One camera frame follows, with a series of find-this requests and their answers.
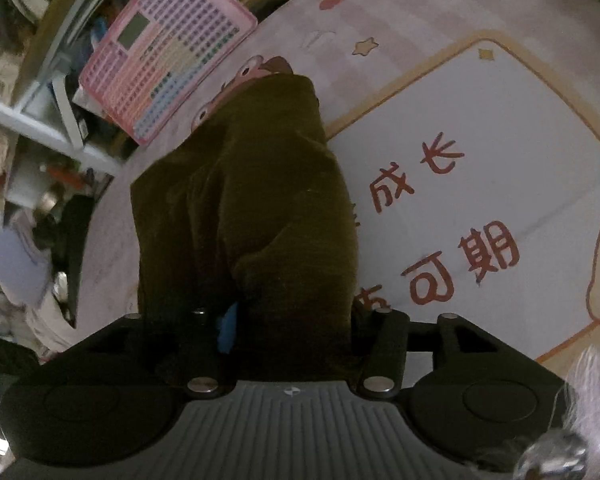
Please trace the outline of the pink checkered desk mat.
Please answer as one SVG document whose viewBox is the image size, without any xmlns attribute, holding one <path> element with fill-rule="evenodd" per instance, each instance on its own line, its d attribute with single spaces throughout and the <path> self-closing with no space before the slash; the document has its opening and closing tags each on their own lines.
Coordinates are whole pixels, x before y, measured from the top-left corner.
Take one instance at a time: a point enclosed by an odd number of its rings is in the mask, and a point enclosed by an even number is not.
<svg viewBox="0 0 600 480">
<path fill-rule="evenodd" d="M 597 0 L 290 0 L 108 186 L 80 337 L 136 307 L 131 183 L 223 84 L 273 56 L 314 83 L 348 180 L 364 304 L 463 315 L 557 374 L 600 346 Z"/>
</svg>

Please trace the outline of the lavender folded cloth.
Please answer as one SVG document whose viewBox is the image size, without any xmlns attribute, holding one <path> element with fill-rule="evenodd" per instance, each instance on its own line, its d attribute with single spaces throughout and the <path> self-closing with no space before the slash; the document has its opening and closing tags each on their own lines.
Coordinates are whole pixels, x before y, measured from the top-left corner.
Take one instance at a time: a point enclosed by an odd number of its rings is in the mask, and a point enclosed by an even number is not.
<svg viewBox="0 0 600 480">
<path fill-rule="evenodd" d="M 39 250 L 27 232 L 7 228 L 0 234 L 0 286 L 15 304 L 37 308 L 50 287 L 50 254 Z"/>
</svg>

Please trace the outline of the black bag with watch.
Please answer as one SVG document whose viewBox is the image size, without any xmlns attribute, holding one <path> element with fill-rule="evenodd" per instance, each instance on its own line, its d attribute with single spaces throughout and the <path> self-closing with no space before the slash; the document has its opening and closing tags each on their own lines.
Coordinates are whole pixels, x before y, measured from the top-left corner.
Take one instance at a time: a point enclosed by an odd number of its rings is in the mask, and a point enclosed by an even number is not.
<svg viewBox="0 0 600 480">
<path fill-rule="evenodd" d="M 68 298 L 64 301 L 68 323 L 76 328 L 81 269 L 88 228 L 95 201 L 92 196 L 73 195 L 62 207 L 61 215 L 45 219 L 46 240 L 52 251 L 53 269 L 67 277 Z"/>
</svg>

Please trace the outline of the pink learning tablet toy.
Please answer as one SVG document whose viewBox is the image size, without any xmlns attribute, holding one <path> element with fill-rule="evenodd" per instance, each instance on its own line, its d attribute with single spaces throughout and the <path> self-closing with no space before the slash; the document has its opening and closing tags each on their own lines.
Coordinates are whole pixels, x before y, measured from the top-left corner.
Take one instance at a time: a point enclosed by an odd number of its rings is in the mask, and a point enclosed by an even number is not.
<svg viewBox="0 0 600 480">
<path fill-rule="evenodd" d="M 257 24 L 237 0 L 131 0 L 99 41 L 80 85 L 147 145 Z"/>
</svg>

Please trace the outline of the dark brown garment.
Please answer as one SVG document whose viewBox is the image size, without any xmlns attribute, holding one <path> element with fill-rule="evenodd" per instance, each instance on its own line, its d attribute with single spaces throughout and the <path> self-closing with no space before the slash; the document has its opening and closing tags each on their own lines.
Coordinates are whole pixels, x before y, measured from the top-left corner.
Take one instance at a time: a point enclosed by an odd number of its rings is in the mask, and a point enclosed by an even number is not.
<svg viewBox="0 0 600 480">
<path fill-rule="evenodd" d="M 131 186 L 144 318 L 187 336 L 236 313 L 247 380 L 340 380 L 358 242 L 312 82 L 249 81 Z"/>
</svg>

